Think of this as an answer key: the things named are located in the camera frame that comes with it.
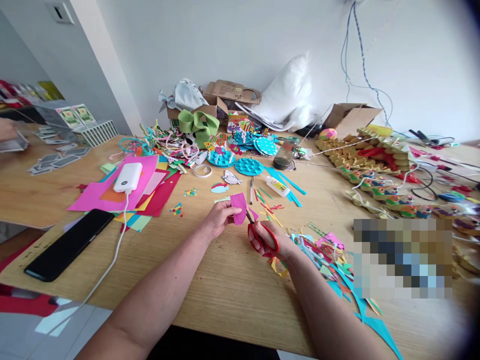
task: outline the glass jar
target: glass jar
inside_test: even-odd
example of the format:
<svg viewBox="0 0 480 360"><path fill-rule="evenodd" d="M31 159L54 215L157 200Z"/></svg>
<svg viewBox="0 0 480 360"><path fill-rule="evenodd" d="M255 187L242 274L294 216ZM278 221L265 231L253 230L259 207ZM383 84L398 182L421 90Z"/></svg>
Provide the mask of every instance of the glass jar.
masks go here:
<svg viewBox="0 0 480 360"><path fill-rule="evenodd" d="M289 136L283 141L283 145L273 159L273 167L285 170L294 158L295 152L299 149L300 139L296 136Z"/></svg>

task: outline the forearm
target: forearm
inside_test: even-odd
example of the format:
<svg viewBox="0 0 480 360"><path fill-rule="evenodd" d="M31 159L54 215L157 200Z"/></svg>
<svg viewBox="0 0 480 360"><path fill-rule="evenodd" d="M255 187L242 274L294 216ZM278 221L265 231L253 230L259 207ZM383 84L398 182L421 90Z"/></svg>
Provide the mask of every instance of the forearm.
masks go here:
<svg viewBox="0 0 480 360"><path fill-rule="evenodd" d="M130 291L85 348L90 346L95 355L99 349L109 356L118 352L117 359L146 358L175 319L209 244L207 236L194 230ZM128 349L133 353L121 352L117 342L105 344L118 339L113 332L135 345Z"/></svg>
<svg viewBox="0 0 480 360"><path fill-rule="evenodd" d="M321 359L385 358L367 328L335 294L300 249L285 262L305 313L317 355Z"/></svg>

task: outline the red scissors handle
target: red scissors handle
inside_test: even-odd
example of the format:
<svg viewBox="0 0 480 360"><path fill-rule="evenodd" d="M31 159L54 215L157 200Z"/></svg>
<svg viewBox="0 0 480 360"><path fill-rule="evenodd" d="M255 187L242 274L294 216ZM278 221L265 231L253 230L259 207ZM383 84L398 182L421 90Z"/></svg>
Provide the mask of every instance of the red scissors handle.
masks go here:
<svg viewBox="0 0 480 360"><path fill-rule="evenodd" d="M253 234L253 236L255 237L255 239L258 241L258 243L260 245L262 245L264 248L266 248L266 250L269 250L271 251L272 253L278 253L279 250L280 250L280 245L279 245L279 241L277 240L277 237L274 235L274 233L272 232L272 230L270 230L268 227L266 227L265 225L263 225L263 228L270 234L271 238L273 239L273 242L275 243L275 248L271 248L269 246L269 244L263 239L263 237L261 237L260 235L257 234L257 232L255 231L254 227L253 227L253 224L248 224L248 231Z"/></svg>

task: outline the blue cable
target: blue cable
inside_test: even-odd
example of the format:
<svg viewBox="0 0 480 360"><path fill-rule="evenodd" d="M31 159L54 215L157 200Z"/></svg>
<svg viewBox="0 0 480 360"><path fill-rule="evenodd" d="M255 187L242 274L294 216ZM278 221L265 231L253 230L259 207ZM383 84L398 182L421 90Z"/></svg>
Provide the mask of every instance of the blue cable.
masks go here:
<svg viewBox="0 0 480 360"><path fill-rule="evenodd" d="M365 54L364 54L364 47L363 47L363 42L362 42L362 36L361 36L361 33L360 33L360 26L359 26L359 22L358 22L358 19L357 19L357 13L356 13L356 5L357 5L357 2L354 1L353 4L351 5L351 8L350 8L350 13L348 14L348 20L347 20L347 26L346 26L346 33L345 33L345 39L343 41L343 47L341 49L341 54L340 54L340 65L341 65L341 68L343 70L343 73L345 74L345 83L347 84L348 86L348 93L347 93L347 96L346 96L346 101L348 102L348 97L349 97L349 94L350 94L350 86L353 86L354 88L360 88L360 89L370 89L370 90L373 90L375 91L376 93L376 98L377 98L377 101L378 103L380 104L381 108L383 109L383 112L385 114L385 123L387 126L389 127L392 127L389 123L389 120L390 120L390 117L392 116L392 113L394 111L394 103L392 101L392 98L383 90L379 89L379 88L376 88L376 87L372 87L372 85L370 84L368 78L367 78L367 71L366 71L366 67L365 67ZM352 16L352 12L353 12L353 16L355 18L355 23L356 23L356 28L357 28L357 32L358 32L358 40L360 41L360 50L361 50L361 57L362 57L362 67L363 67L363 76L365 78L365 81L367 83L368 86L359 86L359 85L355 85L353 84L351 81L350 81L350 77L348 75L348 69L347 69L347 52L348 52L348 45L349 45L349 29L350 29L350 20L351 20L351 16ZM384 94L389 102L390 102L390 114L387 116L387 111L385 110L385 107L383 106L382 102L380 101L380 95L379 93L382 93Z"/></svg>

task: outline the wall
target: wall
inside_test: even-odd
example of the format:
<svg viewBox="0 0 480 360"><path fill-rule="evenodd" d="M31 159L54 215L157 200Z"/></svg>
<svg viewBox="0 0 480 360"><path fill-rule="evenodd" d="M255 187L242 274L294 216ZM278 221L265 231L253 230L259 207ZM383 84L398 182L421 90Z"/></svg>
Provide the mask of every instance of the wall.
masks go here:
<svg viewBox="0 0 480 360"><path fill-rule="evenodd" d="M131 134L70 2L64 1L74 25L55 22L46 2L0 0L0 11L67 101L84 103L95 118L111 119L120 134Z"/></svg>
<svg viewBox="0 0 480 360"><path fill-rule="evenodd" d="M30 85L36 85L38 81L50 80L45 70L1 11L0 36L3 49L0 56L0 79L9 83Z"/></svg>
<svg viewBox="0 0 480 360"><path fill-rule="evenodd" d="M142 119L153 124L158 91L181 78L206 86L217 79L264 90L293 56L310 50L312 103L323 112L346 101L340 67L350 4L344 0L97 0ZM400 132L480 138L476 64L479 38L464 4L449 0L367 0L358 6L370 83L394 102ZM355 24L348 69L364 85ZM378 106L367 89L350 102ZM388 101L382 98L388 108ZM375 120L384 124L382 116Z"/></svg>

